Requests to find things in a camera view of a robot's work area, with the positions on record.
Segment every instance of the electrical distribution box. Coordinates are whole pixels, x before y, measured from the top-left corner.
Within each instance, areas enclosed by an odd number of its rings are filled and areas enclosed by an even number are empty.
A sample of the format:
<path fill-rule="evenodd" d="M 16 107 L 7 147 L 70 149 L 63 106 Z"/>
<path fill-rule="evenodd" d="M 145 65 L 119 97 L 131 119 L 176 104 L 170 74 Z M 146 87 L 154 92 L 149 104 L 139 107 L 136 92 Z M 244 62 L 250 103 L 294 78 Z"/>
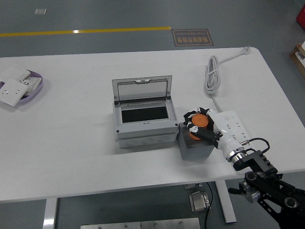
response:
<path fill-rule="evenodd" d="M 112 86 L 118 147 L 175 141 L 179 129 L 171 75 L 112 80 Z"/>

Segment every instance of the yellow floor line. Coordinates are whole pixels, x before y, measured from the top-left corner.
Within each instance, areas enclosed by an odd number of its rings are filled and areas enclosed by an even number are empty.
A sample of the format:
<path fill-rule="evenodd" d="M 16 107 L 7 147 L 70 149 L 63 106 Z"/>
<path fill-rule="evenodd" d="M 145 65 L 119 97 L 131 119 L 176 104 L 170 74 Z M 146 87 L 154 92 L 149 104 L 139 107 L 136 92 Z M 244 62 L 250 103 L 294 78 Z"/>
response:
<path fill-rule="evenodd" d="M 143 27 L 143 28 L 121 28 L 121 29 L 100 29 L 100 30 L 65 30 L 65 31 L 41 31 L 41 32 L 11 32 L 11 33 L 0 33 L 0 37 L 55 35 L 55 34 L 76 34 L 76 33 L 94 33 L 94 32 L 153 31 L 153 30 L 170 30 L 170 29 L 171 29 L 170 27 Z"/>

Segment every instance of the white table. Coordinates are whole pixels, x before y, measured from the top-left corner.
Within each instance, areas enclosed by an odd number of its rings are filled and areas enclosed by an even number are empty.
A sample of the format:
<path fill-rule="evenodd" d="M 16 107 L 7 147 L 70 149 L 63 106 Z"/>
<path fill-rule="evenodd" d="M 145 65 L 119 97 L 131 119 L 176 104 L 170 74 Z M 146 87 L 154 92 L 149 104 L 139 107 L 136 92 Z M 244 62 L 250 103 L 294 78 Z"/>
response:
<path fill-rule="evenodd" d="M 182 161 L 176 142 L 119 149 L 114 141 L 111 79 L 172 75 L 180 122 L 196 107 L 215 109 L 203 91 L 208 58 L 240 48 L 0 58 L 43 76 L 26 104 L 0 104 L 0 202 L 66 197 L 242 177 L 222 152 Z M 252 48 L 220 66 L 216 99 L 234 110 L 279 172 L 305 170 L 305 129 L 265 63 Z M 265 145 L 256 144 L 264 149 Z"/>

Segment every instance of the gray floor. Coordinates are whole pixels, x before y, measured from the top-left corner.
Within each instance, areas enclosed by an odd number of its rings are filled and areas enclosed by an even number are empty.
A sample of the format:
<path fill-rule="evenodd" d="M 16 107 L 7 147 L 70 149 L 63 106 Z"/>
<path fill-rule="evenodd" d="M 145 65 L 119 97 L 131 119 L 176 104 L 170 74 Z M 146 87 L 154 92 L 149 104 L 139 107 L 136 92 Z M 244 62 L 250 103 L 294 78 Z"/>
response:
<path fill-rule="evenodd" d="M 214 46 L 175 47 L 170 31 L 0 37 L 0 57 L 251 45 L 260 50 L 305 124 L 305 80 L 288 57 L 296 43 L 305 41 L 305 30 L 295 21 L 304 4 L 305 0 L 0 0 L 0 33 L 170 26 L 209 29 L 214 42 Z M 34 15 L 41 8 L 47 9 L 46 15 Z M 291 147 L 287 153 L 293 153 Z M 284 175 L 284 179 L 305 189 L 304 172 Z M 258 204 L 232 195 L 238 222 L 225 225 L 211 185 L 214 201 L 208 228 L 279 228 Z M 227 185 L 237 187 L 238 180 Z M 204 228 L 205 214 L 190 212 L 188 193 L 176 186 L 63 198 L 56 227 L 79 229 L 81 224 L 195 216 Z M 44 205 L 45 200 L 0 204 L 0 228 L 41 229 Z"/>

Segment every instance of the power strip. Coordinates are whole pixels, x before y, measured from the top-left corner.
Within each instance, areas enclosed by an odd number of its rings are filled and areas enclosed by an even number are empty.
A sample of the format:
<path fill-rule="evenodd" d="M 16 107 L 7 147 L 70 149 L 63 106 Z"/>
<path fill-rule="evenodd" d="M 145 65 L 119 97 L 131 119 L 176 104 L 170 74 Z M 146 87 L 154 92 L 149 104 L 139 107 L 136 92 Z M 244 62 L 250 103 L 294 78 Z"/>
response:
<path fill-rule="evenodd" d="M 235 139 L 238 142 L 243 142 L 245 140 L 251 139 L 251 137 L 246 132 L 246 129 L 244 128 L 242 122 L 240 121 L 239 117 L 234 111 L 225 111 L 218 113 L 218 116 L 222 123 L 226 125 L 229 132 L 232 133 L 233 139 Z M 245 149 L 253 148 L 255 149 L 255 146 L 253 145 L 253 142 L 248 143 L 244 146 Z"/>

